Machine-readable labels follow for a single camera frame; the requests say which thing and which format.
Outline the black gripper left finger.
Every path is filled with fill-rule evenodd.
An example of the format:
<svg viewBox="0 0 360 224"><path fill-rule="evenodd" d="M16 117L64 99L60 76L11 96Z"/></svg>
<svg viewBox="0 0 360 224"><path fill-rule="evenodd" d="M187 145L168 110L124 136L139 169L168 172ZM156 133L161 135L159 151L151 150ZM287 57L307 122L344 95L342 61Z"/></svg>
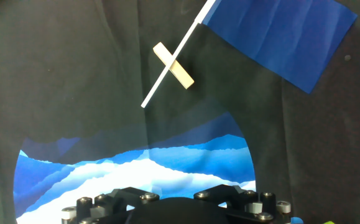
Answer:
<svg viewBox="0 0 360 224"><path fill-rule="evenodd" d="M128 206L135 209L159 199L158 194L133 187L114 189L95 198L79 198L75 206L62 209L61 221L62 224L126 224L132 213Z"/></svg>

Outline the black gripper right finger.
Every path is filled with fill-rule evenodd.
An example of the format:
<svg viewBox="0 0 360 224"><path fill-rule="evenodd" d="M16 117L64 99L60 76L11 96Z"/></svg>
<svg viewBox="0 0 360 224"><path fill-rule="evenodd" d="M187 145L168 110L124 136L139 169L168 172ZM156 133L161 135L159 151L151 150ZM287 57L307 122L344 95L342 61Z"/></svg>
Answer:
<svg viewBox="0 0 360 224"><path fill-rule="evenodd" d="M270 192L244 190L238 185L217 185L193 195L214 206L229 224L291 224L292 205Z"/></svg>

